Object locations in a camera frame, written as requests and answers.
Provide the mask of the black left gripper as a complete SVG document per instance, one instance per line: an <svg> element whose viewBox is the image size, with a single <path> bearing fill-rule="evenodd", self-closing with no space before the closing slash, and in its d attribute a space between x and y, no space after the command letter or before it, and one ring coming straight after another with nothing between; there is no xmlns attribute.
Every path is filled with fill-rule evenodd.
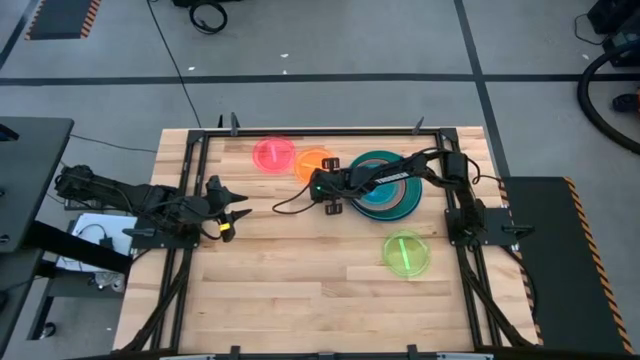
<svg viewBox="0 0 640 360"><path fill-rule="evenodd" d="M187 198L187 228L199 230L203 222L216 220L225 243L231 242L235 235L235 222L252 212L251 209L225 213L231 203L246 201L247 196L231 192L223 186L220 177L213 175L206 183L206 197L189 196Z"/></svg>

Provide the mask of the clear cyan plastic plate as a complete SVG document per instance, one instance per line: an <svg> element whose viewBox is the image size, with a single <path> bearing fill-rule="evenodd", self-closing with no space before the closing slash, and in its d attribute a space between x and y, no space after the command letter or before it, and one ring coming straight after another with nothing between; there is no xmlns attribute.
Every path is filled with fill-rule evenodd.
<svg viewBox="0 0 640 360"><path fill-rule="evenodd" d="M352 205L366 212L387 211L403 201L406 187L405 180L379 185L360 199L353 200Z"/></svg>

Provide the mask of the clear pink plastic plate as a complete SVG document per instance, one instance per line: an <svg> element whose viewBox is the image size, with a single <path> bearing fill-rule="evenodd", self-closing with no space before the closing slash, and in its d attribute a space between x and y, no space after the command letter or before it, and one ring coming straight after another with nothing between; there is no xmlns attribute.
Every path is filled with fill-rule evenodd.
<svg viewBox="0 0 640 360"><path fill-rule="evenodd" d="M269 136L259 140L252 151L254 165L263 173L287 172L296 157L295 145L284 137Z"/></svg>

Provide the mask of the large blue plastic plate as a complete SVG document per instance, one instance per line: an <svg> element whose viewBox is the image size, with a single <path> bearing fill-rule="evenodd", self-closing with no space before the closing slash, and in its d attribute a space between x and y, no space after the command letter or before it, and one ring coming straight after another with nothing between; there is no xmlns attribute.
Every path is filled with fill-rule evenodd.
<svg viewBox="0 0 640 360"><path fill-rule="evenodd" d="M362 215L373 220L390 222L397 221L410 215L419 205L421 200L421 191L406 190L403 201L396 207L383 212L366 212L361 208L354 207Z"/></svg>

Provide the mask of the large hazard striped black mat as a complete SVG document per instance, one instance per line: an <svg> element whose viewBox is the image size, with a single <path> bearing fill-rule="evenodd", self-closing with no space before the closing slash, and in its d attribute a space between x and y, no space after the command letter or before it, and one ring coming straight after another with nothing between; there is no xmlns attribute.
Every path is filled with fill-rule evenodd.
<svg viewBox="0 0 640 360"><path fill-rule="evenodd" d="M520 241L535 287L536 330L546 349L632 355L593 231L566 177L503 180L513 220L535 231Z"/></svg>

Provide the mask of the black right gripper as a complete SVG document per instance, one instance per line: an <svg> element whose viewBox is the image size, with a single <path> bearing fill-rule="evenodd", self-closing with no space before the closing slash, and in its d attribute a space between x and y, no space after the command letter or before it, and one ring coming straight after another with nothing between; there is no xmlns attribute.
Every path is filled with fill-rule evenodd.
<svg viewBox="0 0 640 360"><path fill-rule="evenodd" d="M356 197L355 187L350 183L352 169L339 169L340 160L336 157L324 158L322 168L324 170L315 169L309 181L309 194L312 201L323 202L337 198L352 199ZM326 215L338 215L342 212L343 205L338 201L333 200L325 206Z"/></svg>

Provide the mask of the clear orange plastic plate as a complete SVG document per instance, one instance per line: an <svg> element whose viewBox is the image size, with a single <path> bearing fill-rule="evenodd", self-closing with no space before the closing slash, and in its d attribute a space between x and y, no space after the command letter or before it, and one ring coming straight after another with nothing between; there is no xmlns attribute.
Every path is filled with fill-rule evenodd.
<svg viewBox="0 0 640 360"><path fill-rule="evenodd" d="M303 184L307 184L316 169L323 169L322 160L332 158L334 154L325 148L309 148L296 155L294 175Z"/></svg>

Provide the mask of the dark grey equipment cart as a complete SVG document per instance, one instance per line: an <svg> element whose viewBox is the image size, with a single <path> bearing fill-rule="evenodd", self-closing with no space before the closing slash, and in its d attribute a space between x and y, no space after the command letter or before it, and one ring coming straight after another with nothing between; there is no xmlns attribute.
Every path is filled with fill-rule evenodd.
<svg viewBox="0 0 640 360"><path fill-rule="evenodd" d="M36 220L70 138L69 118L0 116L0 358L46 251L126 274L127 255Z"/></svg>

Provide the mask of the large teal plastic plate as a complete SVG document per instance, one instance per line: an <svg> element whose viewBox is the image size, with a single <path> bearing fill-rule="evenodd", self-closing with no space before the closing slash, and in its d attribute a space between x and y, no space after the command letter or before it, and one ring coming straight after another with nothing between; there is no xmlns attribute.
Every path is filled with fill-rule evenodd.
<svg viewBox="0 0 640 360"><path fill-rule="evenodd" d="M351 163L351 168L369 168L400 160L399 154L376 150L360 155ZM408 178L377 186L360 199L351 201L352 206L366 217L378 221L396 221L408 216L420 203L422 197L420 178Z"/></svg>

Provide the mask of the small hazard striped black mat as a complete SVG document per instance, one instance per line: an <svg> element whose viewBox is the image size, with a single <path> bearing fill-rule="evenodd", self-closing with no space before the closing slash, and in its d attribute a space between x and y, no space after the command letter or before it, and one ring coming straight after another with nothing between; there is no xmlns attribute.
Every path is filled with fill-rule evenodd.
<svg viewBox="0 0 640 360"><path fill-rule="evenodd" d="M101 0L41 0L25 33L26 40L87 38Z"/></svg>

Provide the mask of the black equipment case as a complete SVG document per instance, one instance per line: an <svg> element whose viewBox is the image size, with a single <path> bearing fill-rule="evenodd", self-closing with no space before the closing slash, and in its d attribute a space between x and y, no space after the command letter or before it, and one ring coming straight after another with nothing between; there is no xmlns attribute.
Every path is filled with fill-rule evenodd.
<svg viewBox="0 0 640 360"><path fill-rule="evenodd" d="M597 0L587 18L594 32L605 36L605 52L635 43L609 60L614 68L640 67L640 0Z"/></svg>

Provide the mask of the clear green plastic plate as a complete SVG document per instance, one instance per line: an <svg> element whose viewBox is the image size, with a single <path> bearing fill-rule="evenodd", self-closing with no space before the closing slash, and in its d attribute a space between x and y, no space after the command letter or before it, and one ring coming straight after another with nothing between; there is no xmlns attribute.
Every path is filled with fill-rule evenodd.
<svg viewBox="0 0 640 360"><path fill-rule="evenodd" d="M429 268L431 250L417 233L400 230L385 239L382 259L384 265L395 275L414 278Z"/></svg>

